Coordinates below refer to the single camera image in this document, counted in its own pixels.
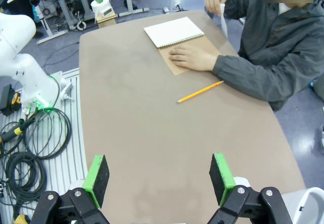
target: table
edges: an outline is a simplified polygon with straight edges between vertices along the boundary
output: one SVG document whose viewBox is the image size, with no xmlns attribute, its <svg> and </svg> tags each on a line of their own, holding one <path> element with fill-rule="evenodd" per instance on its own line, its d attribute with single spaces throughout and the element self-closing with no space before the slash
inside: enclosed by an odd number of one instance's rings
<svg viewBox="0 0 324 224">
<path fill-rule="evenodd" d="M 207 223 L 217 209 L 208 174 L 214 152 L 223 153 L 233 175 L 246 177 L 257 191 L 305 188 L 267 102 L 223 84 L 176 103 L 217 79 L 197 71 L 174 76 L 143 28 L 185 16 L 223 55 L 237 56 L 203 11 L 134 20 L 80 38 L 87 165 L 95 155 L 107 157 L 102 211 L 110 223 Z"/>
</svg>

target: yellow pencil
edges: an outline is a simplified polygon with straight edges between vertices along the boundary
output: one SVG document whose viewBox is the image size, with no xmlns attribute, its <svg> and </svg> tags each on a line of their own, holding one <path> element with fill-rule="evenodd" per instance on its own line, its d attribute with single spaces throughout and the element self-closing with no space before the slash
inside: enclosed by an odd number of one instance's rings
<svg viewBox="0 0 324 224">
<path fill-rule="evenodd" d="M 194 96 L 196 96 L 196 95 L 201 94 L 202 92 L 205 92 L 205 91 L 207 91 L 207 90 L 209 90 L 209 89 L 211 89 L 211 88 L 213 88 L 213 87 L 215 87 L 215 86 L 220 85 L 220 84 L 223 83 L 223 82 L 224 82 L 224 81 L 219 81 L 219 82 L 214 83 L 214 84 L 212 84 L 212 85 L 210 85 L 210 86 L 207 86 L 206 88 L 203 88 L 203 89 L 201 89 L 200 91 L 197 91 L 197 92 L 195 92 L 195 93 L 192 93 L 191 95 L 186 96 L 186 97 L 180 99 L 180 100 L 177 101 L 177 102 L 180 103 L 180 102 L 183 102 L 183 101 L 185 101 L 185 100 L 188 100 L 188 99 L 190 99 L 190 98 L 192 98 L 192 97 L 194 97 Z"/>
</svg>

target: person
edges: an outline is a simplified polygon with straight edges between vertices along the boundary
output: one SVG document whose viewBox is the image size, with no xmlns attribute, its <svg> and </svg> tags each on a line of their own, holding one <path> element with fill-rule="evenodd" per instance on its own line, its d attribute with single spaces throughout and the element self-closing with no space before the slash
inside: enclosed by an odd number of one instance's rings
<svg viewBox="0 0 324 224">
<path fill-rule="evenodd" d="M 181 67 L 211 71 L 274 111 L 324 72 L 323 0 L 205 0 L 208 11 L 246 17 L 239 57 L 214 56 L 186 45 L 170 51 Z"/>
</svg>

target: notebook spiral binding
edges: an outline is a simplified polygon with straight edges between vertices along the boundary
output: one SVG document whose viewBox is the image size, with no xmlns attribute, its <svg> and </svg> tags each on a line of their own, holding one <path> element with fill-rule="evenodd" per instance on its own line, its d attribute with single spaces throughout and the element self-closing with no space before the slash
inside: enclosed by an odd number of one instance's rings
<svg viewBox="0 0 324 224">
<path fill-rule="evenodd" d="M 165 44 L 164 46 L 159 47 L 159 48 L 160 48 L 160 49 L 169 48 L 169 47 L 174 46 L 174 45 L 177 45 L 177 44 L 181 44 L 181 43 L 184 43 L 184 42 L 187 42 L 187 41 L 190 41 L 190 40 L 196 39 L 196 38 L 200 38 L 200 37 L 202 37 L 202 36 L 204 36 L 204 34 L 193 35 L 193 36 L 191 36 L 191 37 L 189 37 L 189 38 L 182 39 L 182 40 L 178 40 L 178 41 L 176 41 L 176 42 L 174 42 L 174 43 L 168 43 L 168 44 Z"/>
</svg>

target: spiral notebook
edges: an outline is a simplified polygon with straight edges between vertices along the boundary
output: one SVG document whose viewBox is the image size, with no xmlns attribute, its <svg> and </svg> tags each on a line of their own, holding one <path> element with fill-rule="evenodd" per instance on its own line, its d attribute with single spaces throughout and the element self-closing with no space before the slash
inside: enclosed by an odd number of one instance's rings
<svg viewBox="0 0 324 224">
<path fill-rule="evenodd" d="M 188 17 L 149 26 L 144 28 L 144 30 L 174 75 L 188 71 L 186 68 L 176 66 L 169 59 L 169 51 L 179 44 L 199 47 L 215 55 L 220 54 L 208 38 L 205 37 L 203 31 Z"/>
</svg>

